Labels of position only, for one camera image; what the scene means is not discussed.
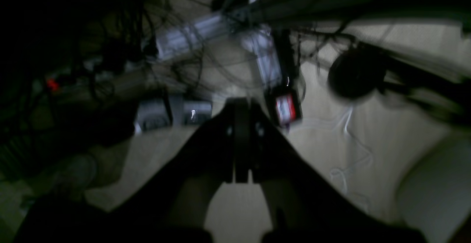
headphone ear cup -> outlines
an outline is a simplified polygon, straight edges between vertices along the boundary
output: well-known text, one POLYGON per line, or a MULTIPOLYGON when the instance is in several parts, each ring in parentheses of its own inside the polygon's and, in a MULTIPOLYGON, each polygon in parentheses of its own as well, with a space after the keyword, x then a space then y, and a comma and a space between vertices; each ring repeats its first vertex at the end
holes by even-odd
POLYGON ((360 49, 344 52, 335 59, 329 70, 329 88, 337 96, 349 100, 370 94, 386 75, 386 69, 376 58, 360 49))

floor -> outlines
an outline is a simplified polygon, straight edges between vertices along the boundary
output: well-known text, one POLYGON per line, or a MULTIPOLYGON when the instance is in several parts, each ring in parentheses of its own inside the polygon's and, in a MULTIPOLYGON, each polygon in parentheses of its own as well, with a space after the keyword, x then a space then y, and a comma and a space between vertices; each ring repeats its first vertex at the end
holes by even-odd
MULTIPOLYGON (((462 40, 459 28, 452 25, 391 22, 353 26, 348 31, 358 33, 363 40, 381 42, 384 46, 401 45, 461 65, 471 59, 467 53, 470 41, 462 40)), ((303 43, 303 50, 308 51, 308 47, 308 43, 303 43)), ((210 50, 221 64, 240 62, 248 55, 234 39, 211 44, 210 50)), ((330 62, 335 56, 328 49, 320 54, 330 62)), ((243 62, 227 69, 247 82, 254 82, 250 71, 253 67, 256 67, 254 62, 243 62)), ((415 161, 453 129, 429 119, 413 106, 385 107, 377 94, 360 104, 342 102, 325 87, 327 72, 322 70, 317 76, 316 67, 309 62, 301 69, 307 83, 302 104, 304 118, 302 124, 285 132, 286 138, 307 163, 362 211, 386 223, 400 223, 395 206, 399 182, 415 161)), ((247 91, 227 82, 210 62, 205 64, 203 79, 219 88, 220 93, 213 95, 213 114, 222 108, 225 97, 260 97, 258 89, 247 91)), ((87 191, 87 200, 104 210, 112 210, 162 168, 195 130, 194 127, 160 129, 135 136, 111 149, 95 148, 106 160, 125 158, 125 162, 121 172, 113 173, 119 180, 87 191)), ((31 192, 23 182, 0 183, 0 229, 8 233, 17 230, 22 220, 19 203, 24 194, 31 192)), ((261 236, 272 228, 260 187, 222 185, 207 211, 205 228, 217 243, 260 242, 261 236)))

